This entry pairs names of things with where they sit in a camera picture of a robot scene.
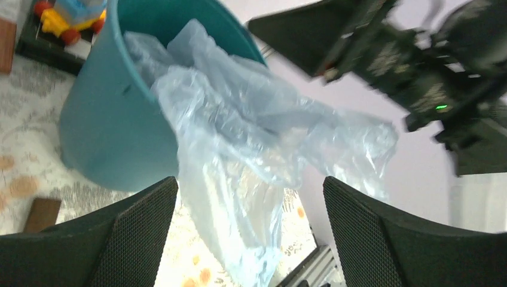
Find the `teal plastic trash bin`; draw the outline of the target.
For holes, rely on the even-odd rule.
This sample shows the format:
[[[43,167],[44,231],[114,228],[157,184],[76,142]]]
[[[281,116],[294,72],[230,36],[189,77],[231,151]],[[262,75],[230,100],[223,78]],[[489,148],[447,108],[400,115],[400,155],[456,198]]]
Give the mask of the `teal plastic trash bin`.
[[[125,31],[170,42],[191,19],[230,54],[263,62],[250,34],[218,1],[109,1],[106,22],[60,113],[62,162],[117,191],[140,191],[178,174],[178,144],[138,74]]]

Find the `brown wooden block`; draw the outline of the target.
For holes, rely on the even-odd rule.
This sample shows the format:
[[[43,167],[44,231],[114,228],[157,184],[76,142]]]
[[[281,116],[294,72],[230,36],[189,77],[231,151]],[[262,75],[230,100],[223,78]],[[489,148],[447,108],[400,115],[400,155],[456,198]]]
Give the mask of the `brown wooden block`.
[[[12,70],[14,47],[16,43],[17,25],[11,21],[1,19],[1,73],[9,74]]]

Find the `blue toy figure on car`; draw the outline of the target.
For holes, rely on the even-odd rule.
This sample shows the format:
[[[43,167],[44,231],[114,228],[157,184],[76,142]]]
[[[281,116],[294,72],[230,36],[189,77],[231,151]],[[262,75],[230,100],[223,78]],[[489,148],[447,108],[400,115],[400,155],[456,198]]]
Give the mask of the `blue toy figure on car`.
[[[56,0],[53,7],[70,25],[98,18],[106,8],[106,0]]]

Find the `light blue plastic trash bag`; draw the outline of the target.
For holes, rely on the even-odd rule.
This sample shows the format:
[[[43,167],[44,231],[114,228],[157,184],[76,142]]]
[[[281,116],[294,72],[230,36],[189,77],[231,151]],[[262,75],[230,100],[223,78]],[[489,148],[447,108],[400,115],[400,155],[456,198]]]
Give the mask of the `light blue plastic trash bag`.
[[[302,96],[264,65],[227,54],[197,20],[167,45],[131,31],[124,40],[176,135],[183,205],[234,282],[270,282],[284,190],[301,186],[306,166],[387,198],[392,124]]]

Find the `floral patterned table mat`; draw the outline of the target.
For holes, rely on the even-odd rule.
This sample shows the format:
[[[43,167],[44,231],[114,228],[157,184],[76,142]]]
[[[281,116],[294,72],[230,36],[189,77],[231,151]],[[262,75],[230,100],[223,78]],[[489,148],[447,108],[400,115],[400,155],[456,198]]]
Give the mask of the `floral patterned table mat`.
[[[1,233],[22,231],[35,197],[60,199],[57,222],[127,197],[84,179],[60,160],[57,122],[73,76],[22,57],[1,77]],[[177,208],[157,286],[231,286],[232,281]]]

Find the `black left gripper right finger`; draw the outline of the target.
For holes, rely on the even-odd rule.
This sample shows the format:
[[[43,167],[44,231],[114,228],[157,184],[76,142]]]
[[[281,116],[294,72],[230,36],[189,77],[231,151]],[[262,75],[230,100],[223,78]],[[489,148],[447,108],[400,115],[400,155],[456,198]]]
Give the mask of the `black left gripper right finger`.
[[[505,286],[506,234],[426,220],[329,176],[323,196],[347,286]]]

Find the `black framed checkerboard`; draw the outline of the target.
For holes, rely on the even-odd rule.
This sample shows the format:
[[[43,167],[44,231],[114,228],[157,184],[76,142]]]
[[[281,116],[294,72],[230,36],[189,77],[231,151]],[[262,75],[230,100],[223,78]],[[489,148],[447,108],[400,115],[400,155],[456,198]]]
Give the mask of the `black framed checkerboard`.
[[[33,7],[30,7],[15,52],[63,72],[78,75],[96,37],[91,30],[84,30],[81,35],[82,38],[77,44],[64,45],[53,34],[42,31],[42,24]]]

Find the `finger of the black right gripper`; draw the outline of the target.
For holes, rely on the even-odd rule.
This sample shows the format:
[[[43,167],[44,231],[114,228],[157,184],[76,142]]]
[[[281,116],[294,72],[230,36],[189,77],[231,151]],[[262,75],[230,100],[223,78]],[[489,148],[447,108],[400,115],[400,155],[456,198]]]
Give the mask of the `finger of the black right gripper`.
[[[247,27],[309,77],[315,77],[358,3],[318,1],[253,18]]]

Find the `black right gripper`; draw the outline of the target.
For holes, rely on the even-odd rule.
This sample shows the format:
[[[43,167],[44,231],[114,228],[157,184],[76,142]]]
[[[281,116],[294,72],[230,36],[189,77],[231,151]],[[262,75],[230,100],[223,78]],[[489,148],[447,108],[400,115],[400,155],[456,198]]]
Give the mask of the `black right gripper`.
[[[400,30],[394,1],[332,1],[340,38],[327,55],[407,110],[416,131],[433,121],[457,175],[506,171],[506,2],[468,1],[440,29]]]

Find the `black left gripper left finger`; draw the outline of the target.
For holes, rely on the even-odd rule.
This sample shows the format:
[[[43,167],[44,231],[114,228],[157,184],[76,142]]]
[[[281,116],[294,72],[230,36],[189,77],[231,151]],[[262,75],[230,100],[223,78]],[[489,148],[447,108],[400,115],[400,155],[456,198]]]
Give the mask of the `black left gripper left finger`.
[[[2,286],[153,286],[175,178],[38,233],[1,237]]]

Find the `yellow toy car red wheels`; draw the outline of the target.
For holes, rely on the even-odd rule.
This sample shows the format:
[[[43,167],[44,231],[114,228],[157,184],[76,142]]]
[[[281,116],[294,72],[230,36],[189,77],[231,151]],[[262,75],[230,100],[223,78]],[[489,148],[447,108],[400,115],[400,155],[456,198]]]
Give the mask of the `yellow toy car red wheels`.
[[[81,31],[83,30],[90,30],[95,35],[102,30],[106,19],[106,8],[96,19],[70,25],[54,9],[54,3],[55,1],[36,1],[33,11],[41,22],[42,31],[53,34],[56,38],[61,39],[65,45],[76,44],[81,39]]]

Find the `small brown cube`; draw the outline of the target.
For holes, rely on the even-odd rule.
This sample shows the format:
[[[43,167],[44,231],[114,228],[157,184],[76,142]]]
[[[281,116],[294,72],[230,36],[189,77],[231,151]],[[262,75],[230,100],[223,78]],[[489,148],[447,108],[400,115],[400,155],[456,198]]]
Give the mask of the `small brown cube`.
[[[62,201],[59,199],[35,198],[32,202],[23,229],[24,233],[37,233],[56,223]]]

